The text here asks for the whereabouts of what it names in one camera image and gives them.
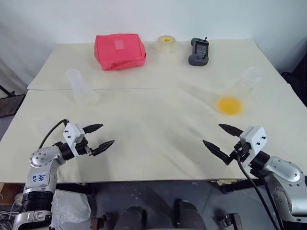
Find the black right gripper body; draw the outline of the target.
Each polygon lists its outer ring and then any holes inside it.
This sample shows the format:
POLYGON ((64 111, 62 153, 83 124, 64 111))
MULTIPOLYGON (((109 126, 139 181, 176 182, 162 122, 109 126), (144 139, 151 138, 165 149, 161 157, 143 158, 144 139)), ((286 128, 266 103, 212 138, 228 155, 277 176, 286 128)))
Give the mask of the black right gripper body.
POLYGON ((233 160, 236 160, 237 162, 241 162, 241 159, 245 160, 249 156, 250 149, 251 145, 247 142, 245 144, 241 144, 241 142, 236 143, 234 150, 226 160, 226 165, 229 165, 233 160))

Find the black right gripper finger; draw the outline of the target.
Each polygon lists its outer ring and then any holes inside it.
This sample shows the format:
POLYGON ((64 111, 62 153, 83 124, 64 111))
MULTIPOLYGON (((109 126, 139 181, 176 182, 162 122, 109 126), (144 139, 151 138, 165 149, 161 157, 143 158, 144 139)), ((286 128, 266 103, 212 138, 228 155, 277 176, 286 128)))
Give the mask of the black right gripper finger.
POLYGON ((202 140, 204 145, 207 147, 207 149, 216 157, 218 157, 219 159, 221 159, 225 165, 229 165, 229 156, 225 153, 223 153, 219 147, 217 147, 216 145, 206 141, 206 140, 202 140))
POLYGON ((222 128, 228 134, 235 136, 235 137, 240 137, 240 135, 243 133, 241 129, 231 126, 231 125, 219 124, 218 126, 222 128))

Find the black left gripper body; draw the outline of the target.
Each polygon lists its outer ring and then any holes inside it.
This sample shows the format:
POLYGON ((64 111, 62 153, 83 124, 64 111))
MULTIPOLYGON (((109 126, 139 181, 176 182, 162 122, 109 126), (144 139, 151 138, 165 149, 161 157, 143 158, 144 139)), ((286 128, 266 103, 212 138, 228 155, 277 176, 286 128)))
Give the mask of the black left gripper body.
POLYGON ((87 154, 89 156, 93 155, 92 149, 88 146, 88 141, 83 139, 80 143, 76 144, 76 151, 78 156, 87 154))

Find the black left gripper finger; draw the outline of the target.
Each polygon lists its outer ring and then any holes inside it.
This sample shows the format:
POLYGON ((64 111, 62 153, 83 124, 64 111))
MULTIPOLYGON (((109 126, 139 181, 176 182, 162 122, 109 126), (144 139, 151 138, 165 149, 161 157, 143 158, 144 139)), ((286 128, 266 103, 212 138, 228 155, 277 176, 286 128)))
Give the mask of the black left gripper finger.
POLYGON ((86 127, 83 127, 83 131, 85 134, 93 133, 100 129, 103 126, 103 124, 93 124, 86 127))
POLYGON ((100 153, 106 151, 109 147, 113 145, 114 142, 115 142, 114 140, 110 140, 99 145, 96 149, 92 150, 92 156, 99 155, 100 153))

